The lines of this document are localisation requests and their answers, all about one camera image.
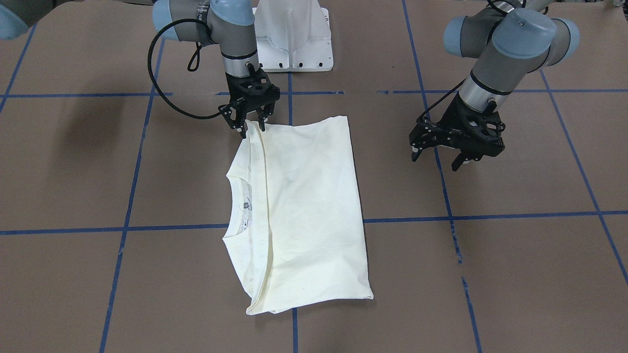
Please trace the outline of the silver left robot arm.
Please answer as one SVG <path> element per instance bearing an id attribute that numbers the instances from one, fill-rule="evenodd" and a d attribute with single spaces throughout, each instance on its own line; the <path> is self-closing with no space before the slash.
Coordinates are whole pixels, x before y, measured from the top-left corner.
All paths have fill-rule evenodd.
<path id="1" fill-rule="evenodd" d="M 474 16 L 453 18 L 443 35 L 449 54 L 475 58 L 438 122 L 425 110 L 410 133 L 411 160 L 434 147 L 458 150 L 453 171 L 504 149 L 499 108 L 528 74 L 570 57 L 580 42 L 574 22 L 550 18 L 548 0 L 490 0 Z"/>

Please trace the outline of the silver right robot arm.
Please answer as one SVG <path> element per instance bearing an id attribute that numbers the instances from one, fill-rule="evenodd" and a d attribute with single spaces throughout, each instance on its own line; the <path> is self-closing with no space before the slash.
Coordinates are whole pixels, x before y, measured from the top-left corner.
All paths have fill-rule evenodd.
<path id="1" fill-rule="evenodd" d="M 148 74 L 155 91 L 169 107 L 194 119 L 221 116 L 242 138 L 246 137 L 247 114 L 254 112 L 260 129 L 264 130 L 281 90 L 270 81 L 260 64 L 254 12 L 249 0 L 132 0 L 130 4 L 152 9 L 157 33 L 148 49 Z M 153 72 L 153 51 L 161 37 L 195 44 L 195 52 L 187 67 L 190 72 L 198 69 L 201 50 L 217 45 L 226 74 L 229 102 L 220 105 L 216 113 L 206 116 L 191 114 L 172 103 L 159 87 Z"/>

